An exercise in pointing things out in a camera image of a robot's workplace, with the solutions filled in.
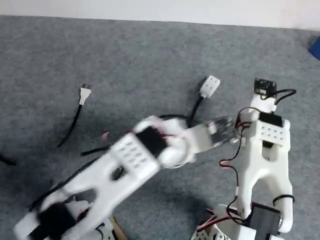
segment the red wire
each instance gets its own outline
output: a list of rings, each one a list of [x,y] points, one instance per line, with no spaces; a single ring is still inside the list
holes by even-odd
[[[226,220],[229,220],[229,219],[230,219],[230,217],[228,217],[228,216],[225,216],[225,217],[219,218],[219,219],[217,219],[217,220],[214,220],[214,221],[208,222],[206,225],[204,225],[204,226],[202,226],[202,227],[198,228],[196,231],[199,233],[199,232],[201,232],[201,231],[205,230],[206,228],[208,228],[208,227],[210,227],[210,226],[212,226],[212,225],[215,225],[215,224],[221,223],[221,222],[226,221]]]

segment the white plastic bracket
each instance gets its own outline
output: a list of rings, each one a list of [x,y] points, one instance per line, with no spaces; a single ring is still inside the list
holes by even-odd
[[[246,219],[251,213],[252,189],[259,179],[267,183],[273,198],[293,193],[289,180],[290,122],[285,120],[283,127],[279,127],[257,120],[244,136],[245,157],[239,173],[236,203],[242,218]],[[273,146],[263,147],[263,141]],[[287,233],[293,224],[293,200],[282,198],[275,207],[282,214],[279,231]]]

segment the electrical wire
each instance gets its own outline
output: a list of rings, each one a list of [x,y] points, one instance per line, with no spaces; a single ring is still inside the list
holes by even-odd
[[[165,115],[160,115],[159,118],[161,118],[161,119],[174,119],[174,118],[177,118],[177,119],[184,119],[184,120],[188,119],[187,116],[181,115],[181,114],[165,114]]]
[[[58,144],[58,148],[60,148],[67,140],[68,138],[70,137],[71,133],[73,132],[73,130],[75,129],[76,127],[76,123],[78,121],[78,118],[79,118],[79,115],[80,115],[80,112],[81,112],[81,109],[82,109],[82,106],[81,104],[78,105],[78,109],[76,111],[76,114],[73,118],[73,121],[72,121],[72,124],[67,132],[67,134],[65,135],[65,137],[62,139],[62,141]]]
[[[196,228],[197,233],[199,233],[199,232],[207,229],[208,227],[211,227],[212,225],[215,225],[215,224],[218,224],[218,223],[221,223],[221,222],[223,222],[223,221],[226,221],[226,220],[229,220],[229,219],[230,219],[229,216],[225,216],[225,217],[218,218],[218,219],[216,219],[216,218],[217,218],[217,216],[214,216],[214,217],[210,218],[210,219],[206,222],[206,224],[202,224],[202,225],[198,226],[198,227]]]
[[[203,99],[204,99],[204,97],[200,95],[199,98],[197,99],[197,101],[195,102],[195,104],[194,104],[194,106],[192,108],[191,114],[190,114],[190,116],[189,116],[189,118],[187,120],[188,128],[191,128],[192,123],[194,122],[194,118],[195,118],[197,109],[200,106],[200,103],[202,102]]]
[[[296,93],[297,93],[297,90],[291,89],[291,88],[282,89],[282,90],[279,90],[279,91],[275,91],[275,92],[273,92],[273,93],[271,93],[271,94],[269,94],[269,95],[267,95],[267,96],[265,96],[265,97],[262,97],[262,96],[261,96],[261,99],[262,99],[262,100],[266,100],[266,99],[271,98],[271,97],[273,97],[273,96],[277,96],[277,94],[281,94],[281,93],[288,93],[288,94],[286,94],[286,95],[280,97],[279,99],[277,99],[277,100],[274,102],[274,105],[278,105],[278,103],[280,103],[280,101],[282,101],[283,99],[286,99],[286,98],[288,98],[288,97],[296,94]]]
[[[98,157],[87,162],[86,164],[84,164],[83,166],[81,166],[77,171],[75,171],[70,177],[68,177],[66,180],[58,183],[55,187],[51,188],[49,191],[43,193],[42,195],[40,195],[35,201],[33,201],[33,203],[31,204],[30,208],[29,208],[29,212],[31,212],[34,208],[36,208],[37,206],[39,206],[43,200],[48,197],[50,194],[54,193],[55,191],[63,188],[67,183],[69,183],[72,179],[74,179],[77,175],[79,175],[82,171],[84,171],[86,168],[88,168],[91,164],[93,164],[97,159],[99,159]]]
[[[94,154],[94,153],[98,153],[98,152],[102,152],[102,151],[107,151],[110,148],[110,146],[103,146],[103,147],[98,147],[89,151],[83,151],[80,153],[81,156],[87,156],[90,154]]]
[[[193,125],[193,122],[194,122],[194,118],[195,118],[197,109],[200,106],[200,103],[202,102],[203,99],[204,99],[203,96],[199,96],[199,98],[197,99],[197,101],[193,105],[193,108],[192,108],[189,116],[185,116],[182,114],[165,114],[165,115],[160,115],[159,118],[161,118],[161,119],[174,119],[174,118],[183,119],[183,120],[186,120],[186,124],[187,124],[188,128],[191,128]]]
[[[237,224],[241,224],[241,223],[240,223],[239,221],[237,221],[237,220],[241,220],[241,221],[242,221],[242,219],[240,219],[240,218],[237,219],[236,217],[232,216],[231,213],[230,213],[230,207],[231,207],[231,205],[232,205],[232,204],[237,200],[237,198],[238,198],[239,174],[238,174],[237,169],[236,169],[234,166],[228,165],[228,164],[224,164],[224,163],[230,162],[230,161],[234,160],[234,159],[238,156],[238,154],[239,154],[239,152],[240,152],[240,149],[241,149],[241,143],[242,143],[242,137],[243,137],[243,134],[242,134],[242,133],[243,133],[243,131],[244,131],[246,128],[248,128],[248,126],[243,127],[242,130],[241,130],[240,140],[239,140],[239,147],[238,147],[235,155],[234,155],[232,158],[222,159],[222,160],[220,160],[220,162],[219,162],[220,167],[222,167],[223,169],[233,169],[234,172],[235,172],[235,176],[236,176],[236,193],[235,193],[235,197],[234,197],[233,201],[230,202],[229,205],[226,207],[226,214],[228,215],[228,217],[229,217],[232,221],[234,221],[234,222],[237,223]]]

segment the black cable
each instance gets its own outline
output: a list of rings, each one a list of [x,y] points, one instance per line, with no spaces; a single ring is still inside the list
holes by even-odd
[[[110,148],[110,146],[103,146],[103,147],[98,147],[89,151],[83,151],[80,153],[81,156],[86,156],[89,154],[94,154],[94,153],[98,153],[98,152],[102,152],[102,151],[107,151]]]
[[[160,115],[159,118],[161,118],[161,119],[174,119],[174,118],[177,118],[177,119],[185,119],[185,120],[188,119],[187,116],[181,115],[181,114],[166,114],[166,115]]]
[[[279,103],[280,101],[282,101],[283,99],[288,98],[288,97],[296,94],[296,93],[297,93],[297,90],[291,89],[291,88],[289,88],[289,89],[282,89],[282,90],[279,90],[279,91],[275,91],[275,92],[267,95],[267,96],[264,97],[264,98],[262,98],[262,96],[261,96],[261,99],[262,99],[262,100],[266,100],[266,99],[268,99],[268,98],[271,98],[271,97],[276,96],[277,94],[281,94],[281,93],[288,93],[288,94],[286,94],[286,95],[280,97],[279,99],[277,99],[277,100],[274,102],[274,105],[278,105],[278,103]]]
[[[58,183],[55,187],[51,188],[49,191],[40,195],[35,201],[33,201],[33,203],[31,204],[31,206],[29,208],[29,211],[31,212],[35,207],[39,206],[46,197],[48,197],[53,192],[61,189],[63,186],[65,186],[67,183],[69,183],[72,179],[74,179],[78,174],[80,174],[83,170],[85,170],[91,164],[93,164],[97,159],[98,159],[98,157],[87,162],[82,167],[80,167],[77,171],[75,171],[74,174],[72,174],[70,177],[68,177],[65,181]]]
[[[95,230],[97,230],[101,234],[101,240],[104,240],[105,239],[104,233],[99,228],[96,228]]]
[[[197,99],[197,101],[195,102],[195,104],[193,105],[193,108],[192,108],[192,111],[191,111],[191,114],[187,120],[187,126],[188,128],[191,128],[192,126],[192,123],[194,122],[194,118],[195,118],[195,115],[196,115],[196,111],[198,109],[198,107],[200,106],[200,103],[202,102],[202,100],[204,99],[203,96],[199,96],[199,98]]]
[[[234,166],[231,166],[231,165],[223,165],[223,162],[222,161],[228,161],[228,162],[230,162],[230,161],[232,161],[232,160],[234,160],[237,156],[238,156],[238,154],[239,154],[239,152],[240,152],[240,149],[241,149],[241,143],[242,143],[242,137],[243,137],[243,131],[244,131],[244,129],[246,129],[246,128],[248,128],[248,126],[245,126],[245,127],[243,127],[243,129],[241,130],[241,134],[240,134],[240,140],[239,140],[239,146],[238,146],[238,149],[237,149],[237,151],[236,151],[236,153],[235,153],[235,155],[234,155],[234,157],[233,158],[230,158],[230,159],[223,159],[223,160],[221,160],[220,162],[219,162],[219,165],[221,166],[221,167],[225,167],[225,168],[230,168],[230,169],[233,169],[234,170],[234,172],[235,172],[235,177],[236,177],[236,188],[238,189],[238,187],[239,187],[239,174],[238,174],[238,171],[237,171],[237,169],[234,167]],[[231,207],[231,205],[237,200],[237,198],[238,198],[238,195],[236,194],[235,196],[234,196],[234,199],[228,204],[228,206],[226,207],[226,214],[229,216],[229,218],[232,220],[232,221],[234,221],[235,223],[237,223],[237,224],[241,224],[240,222],[238,222],[232,215],[231,215],[231,211],[230,211],[230,207]]]
[[[78,121],[78,118],[79,118],[79,115],[80,115],[80,111],[82,109],[82,106],[81,104],[79,104],[78,106],[78,109],[76,111],[76,114],[74,116],[74,119],[73,119],[73,122],[69,128],[69,131],[68,133],[65,135],[65,137],[62,139],[62,141],[58,144],[58,148],[60,148],[66,141],[67,139],[70,137],[71,133],[73,132],[73,130],[75,129],[75,126],[76,126],[76,123]]]
[[[291,198],[293,203],[295,203],[295,201],[296,201],[296,199],[295,199],[295,197],[293,195],[283,194],[283,195],[277,196],[275,199],[273,199],[273,201],[272,201],[273,206],[275,206],[276,201],[278,201],[280,199],[284,199],[284,198]]]

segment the blue object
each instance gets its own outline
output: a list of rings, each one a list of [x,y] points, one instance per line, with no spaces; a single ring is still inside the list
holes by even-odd
[[[309,52],[312,53],[312,55],[320,60],[320,36],[315,40],[315,42],[311,45],[309,48]]]

